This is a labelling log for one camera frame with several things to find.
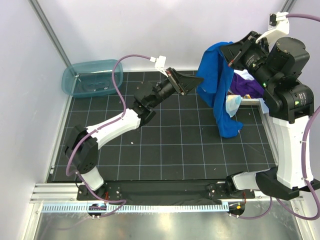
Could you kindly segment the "blue towel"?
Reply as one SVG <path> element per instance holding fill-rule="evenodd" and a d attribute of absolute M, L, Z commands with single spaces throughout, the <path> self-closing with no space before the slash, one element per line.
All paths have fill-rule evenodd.
<path fill-rule="evenodd" d="M 218 42 L 210 46 L 202 55 L 196 76 L 203 78 L 196 92 L 213 109 L 219 135 L 233 138 L 243 128 L 241 122 L 233 120 L 226 111 L 227 93 L 234 76 L 234 69 L 228 66 L 220 47 L 229 42 Z"/>

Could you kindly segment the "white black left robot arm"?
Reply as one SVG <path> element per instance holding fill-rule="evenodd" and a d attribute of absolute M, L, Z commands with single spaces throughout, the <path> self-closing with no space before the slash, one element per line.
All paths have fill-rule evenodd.
<path fill-rule="evenodd" d="M 94 200 L 101 200 L 106 194 L 105 181 L 99 173 L 98 151 L 108 142 L 146 124 L 155 116 L 155 107 L 174 94 L 185 96 L 204 79 L 183 74 L 169 67 L 166 77 L 157 83 L 142 81 L 133 95 L 133 103 L 122 113 L 91 126 L 76 125 L 66 141 L 64 155 L 68 159 L 66 174 L 71 167 L 82 182 L 87 184 L 88 194 Z"/>

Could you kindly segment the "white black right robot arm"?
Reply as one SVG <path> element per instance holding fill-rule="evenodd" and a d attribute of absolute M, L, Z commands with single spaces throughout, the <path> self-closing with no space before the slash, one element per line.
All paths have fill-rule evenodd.
<path fill-rule="evenodd" d="M 281 200 L 300 192 L 316 191 L 308 155 L 306 126 L 314 114 L 314 94 L 299 76 L 310 55 L 305 44 L 283 36 L 269 48 L 268 40 L 251 31 L 242 40 L 220 48 L 228 66 L 247 70 L 263 88 L 263 100 L 275 126 L 278 164 L 262 171 L 239 172 L 225 180 L 225 192 L 237 198 L 245 190 L 257 190 Z"/>

